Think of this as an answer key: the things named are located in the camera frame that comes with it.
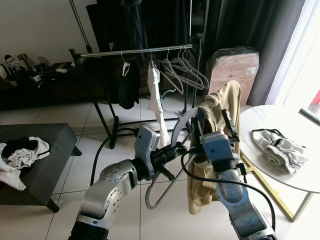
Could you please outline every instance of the black cable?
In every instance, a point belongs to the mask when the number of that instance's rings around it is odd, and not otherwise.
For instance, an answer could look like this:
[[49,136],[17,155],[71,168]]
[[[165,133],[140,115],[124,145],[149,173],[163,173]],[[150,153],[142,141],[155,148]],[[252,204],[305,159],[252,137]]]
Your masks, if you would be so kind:
[[[121,129],[118,129],[116,131],[115,134],[121,132],[121,131],[132,131],[132,132],[135,132],[135,129],[132,129],[132,128],[129,128],[129,127],[124,127],[124,128],[121,128]],[[93,167],[92,167],[92,172],[91,172],[91,180],[90,180],[90,187],[94,184],[94,181],[95,181],[95,174],[96,174],[96,167],[97,167],[97,162],[98,162],[98,158],[99,158],[99,154],[102,150],[102,148],[104,147],[104,145],[106,145],[106,143],[110,140],[110,137],[107,137],[100,145],[98,151],[96,152],[95,154],[95,158],[94,158],[94,162],[93,162]]]
[[276,214],[275,214],[275,210],[274,207],[270,201],[270,199],[268,198],[268,196],[261,190],[259,190],[258,188],[251,186],[247,183],[241,182],[241,181],[234,181],[234,180],[221,180],[221,179],[216,179],[216,178],[205,178],[205,177],[200,177],[200,176],[196,176],[193,175],[191,172],[189,172],[186,167],[185,167],[185,163],[184,163],[184,157],[185,155],[192,153],[192,151],[189,150],[187,152],[185,152],[182,156],[181,156],[181,166],[182,169],[184,170],[184,172],[191,178],[199,180],[199,181],[204,181],[204,182],[212,182],[212,183],[222,183],[222,184],[238,184],[244,187],[247,187],[249,189],[255,190],[256,192],[260,193],[265,200],[267,201],[267,203],[269,204],[270,207],[270,211],[271,211],[271,219],[272,219],[272,229],[274,231],[276,231]]

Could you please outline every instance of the white cloth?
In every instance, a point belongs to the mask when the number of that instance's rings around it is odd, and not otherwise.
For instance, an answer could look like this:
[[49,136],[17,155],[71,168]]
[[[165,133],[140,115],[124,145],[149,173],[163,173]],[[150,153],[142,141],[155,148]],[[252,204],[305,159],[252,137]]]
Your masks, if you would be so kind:
[[26,186],[20,180],[20,169],[30,167],[35,160],[42,159],[50,154],[50,145],[39,137],[30,136],[29,140],[37,140],[38,145],[35,150],[25,148],[16,150],[7,158],[8,164],[1,158],[2,151],[6,146],[5,143],[0,143],[0,181],[17,189],[24,190]]
[[6,145],[7,144],[5,143],[0,143],[0,181],[22,191],[26,188],[26,186],[19,178],[20,170],[14,168],[13,166],[7,165],[1,158],[2,151]]
[[302,163],[310,160],[305,147],[285,138],[276,129],[254,130],[252,138],[266,154],[269,163],[285,174],[296,173]]
[[155,119],[160,124],[160,144],[161,147],[164,147],[169,143],[170,137],[163,115],[163,108],[161,106],[159,82],[160,72],[158,69],[156,69],[151,60],[149,63],[147,78],[148,88],[151,95],[150,102],[148,104],[148,109],[155,113]]

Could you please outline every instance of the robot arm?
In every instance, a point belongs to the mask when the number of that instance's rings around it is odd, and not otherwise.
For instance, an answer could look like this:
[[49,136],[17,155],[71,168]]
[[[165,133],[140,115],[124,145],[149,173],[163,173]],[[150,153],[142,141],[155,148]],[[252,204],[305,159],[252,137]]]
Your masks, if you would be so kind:
[[[159,134],[150,128],[141,127],[134,144],[136,158],[112,164],[101,172],[99,180],[84,196],[69,240],[106,240],[122,198],[138,185],[138,181],[154,180],[159,173],[173,180],[172,174],[164,168],[164,165],[186,154],[187,149],[177,142],[177,138],[181,132],[180,128],[197,113],[198,110],[194,108],[184,114],[174,127],[171,145],[162,149],[156,149]],[[233,143],[239,141],[238,134],[228,112],[225,111],[222,114],[232,136],[228,137],[222,131],[202,136],[196,124],[199,121],[194,121],[196,152],[206,154],[217,173],[219,181],[217,194],[229,211],[230,221],[238,238],[240,240],[276,240],[274,230],[251,204],[247,188],[240,184],[223,182],[240,183],[239,173],[236,170],[236,160],[239,157],[233,152]]]

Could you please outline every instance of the beige garment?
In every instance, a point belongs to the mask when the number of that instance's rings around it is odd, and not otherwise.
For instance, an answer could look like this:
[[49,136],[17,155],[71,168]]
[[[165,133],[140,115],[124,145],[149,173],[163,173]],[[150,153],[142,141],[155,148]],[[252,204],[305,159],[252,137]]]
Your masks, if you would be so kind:
[[[239,133],[239,113],[240,113],[241,89],[237,81],[229,81],[221,87],[218,92],[205,96],[204,102],[198,108],[204,113],[205,123],[203,134],[212,133],[223,130],[227,135],[228,129],[221,110],[228,109],[235,127]],[[234,151],[240,154],[239,143],[234,146]],[[189,172],[203,178],[216,178],[211,163],[206,156],[197,156],[188,166]],[[203,182],[188,177],[188,208],[191,214],[197,214],[201,211],[201,207],[210,204],[212,201],[219,201],[216,193],[215,182]]]

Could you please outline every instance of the gray ottoman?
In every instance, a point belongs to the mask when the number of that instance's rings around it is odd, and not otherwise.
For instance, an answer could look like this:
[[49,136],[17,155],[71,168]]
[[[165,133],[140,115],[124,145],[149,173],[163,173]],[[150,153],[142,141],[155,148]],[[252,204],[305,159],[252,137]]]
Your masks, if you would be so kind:
[[77,138],[67,123],[0,125],[1,143],[21,137],[43,139],[50,144],[51,153],[22,169],[20,179],[25,190],[19,191],[0,182],[0,205],[47,206],[56,213],[59,208],[51,195],[70,155],[82,154],[75,146]]

